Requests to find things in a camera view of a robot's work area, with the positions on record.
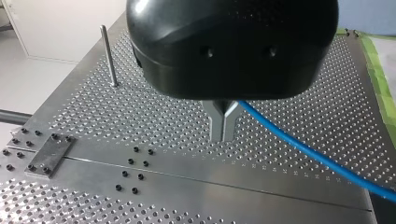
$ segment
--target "white wall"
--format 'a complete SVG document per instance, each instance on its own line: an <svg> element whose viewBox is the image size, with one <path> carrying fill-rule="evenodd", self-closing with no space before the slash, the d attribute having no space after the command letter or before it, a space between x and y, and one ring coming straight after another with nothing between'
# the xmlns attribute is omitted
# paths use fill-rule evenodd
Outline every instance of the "white wall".
<svg viewBox="0 0 396 224"><path fill-rule="evenodd" d="M2 0L30 58L77 63L125 10L126 0Z"/></svg>

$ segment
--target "metal bar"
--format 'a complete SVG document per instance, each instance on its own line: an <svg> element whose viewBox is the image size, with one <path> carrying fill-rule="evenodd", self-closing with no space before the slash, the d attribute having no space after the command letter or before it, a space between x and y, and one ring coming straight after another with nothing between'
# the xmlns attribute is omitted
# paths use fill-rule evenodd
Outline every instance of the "metal bar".
<svg viewBox="0 0 396 224"><path fill-rule="evenodd" d="M14 28L12 28L12 25L11 24L9 24L9 25L4 25L4 26L0 26L0 32L3 32L3 31L8 31L8 30L13 30Z"/></svg>
<svg viewBox="0 0 396 224"><path fill-rule="evenodd" d="M14 111L7 111L0 109L0 122L24 125L27 120L32 117L30 114L23 114Z"/></svg>
<svg viewBox="0 0 396 224"><path fill-rule="evenodd" d="M102 32L103 43L105 44L108 71L111 75L111 85L113 87L117 87L119 83L117 82L116 71L114 70L113 57L111 57L111 49L110 44L108 43L107 29L104 25L101 25L100 30Z"/></svg>

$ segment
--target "black robot head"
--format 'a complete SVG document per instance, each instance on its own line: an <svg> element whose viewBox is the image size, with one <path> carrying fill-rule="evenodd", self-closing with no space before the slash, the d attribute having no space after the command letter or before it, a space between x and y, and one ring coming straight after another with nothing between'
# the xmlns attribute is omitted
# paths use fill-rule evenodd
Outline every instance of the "black robot head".
<svg viewBox="0 0 396 224"><path fill-rule="evenodd" d="M336 0L129 0L149 84L176 98L278 99L314 81L336 32Z"/></svg>

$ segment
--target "blue pneumatic hose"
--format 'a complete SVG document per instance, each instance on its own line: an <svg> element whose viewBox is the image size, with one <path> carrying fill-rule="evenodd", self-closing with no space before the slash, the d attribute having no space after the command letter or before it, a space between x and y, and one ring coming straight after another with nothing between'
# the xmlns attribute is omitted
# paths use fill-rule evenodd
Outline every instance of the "blue pneumatic hose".
<svg viewBox="0 0 396 224"><path fill-rule="evenodd" d="M299 140L293 138L287 133L283 132L281 129L275 126L270 120L266 119L262 114L259 113L253 106L248 104L246 101L238 101L238 103L245 108L245 110L253 116L256 120L258 120L264 127L268 130L282 138L284 141L288 142L292 146L296 147L307 156L315 159L316 161L322 162L324 165L328 166L330 169L334 170L339 175L342 175L346 179L350 180L354 184L370 190L372 193L375 193L379 196L382 196L394 203L396 203L396 193L393 190L385 189L383 187L378 186L368 180L363 179L359 175L349 171L348 169L340 166L335 161L329 159L328 157L322 155L319 152L316 152L313 148L307 146L306 144L300 142Z"/></svg>

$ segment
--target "metal table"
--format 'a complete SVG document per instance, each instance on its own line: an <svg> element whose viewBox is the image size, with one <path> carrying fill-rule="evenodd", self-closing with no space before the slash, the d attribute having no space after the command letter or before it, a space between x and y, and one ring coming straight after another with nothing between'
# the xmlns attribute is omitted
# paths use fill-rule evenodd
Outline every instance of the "metal table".
<svg viewBox="0 0 396 224"><path fill-rule="evenodd" d="M124 15L108 35L120 85L109 84L99 41L0 157L1 222L375 223L365 189L246 112L234 141L210 142L199 102L160 95L143 79ZM356 36L334 39L308 91L251 103L338 163L396 186L395 150Z"/></svg>

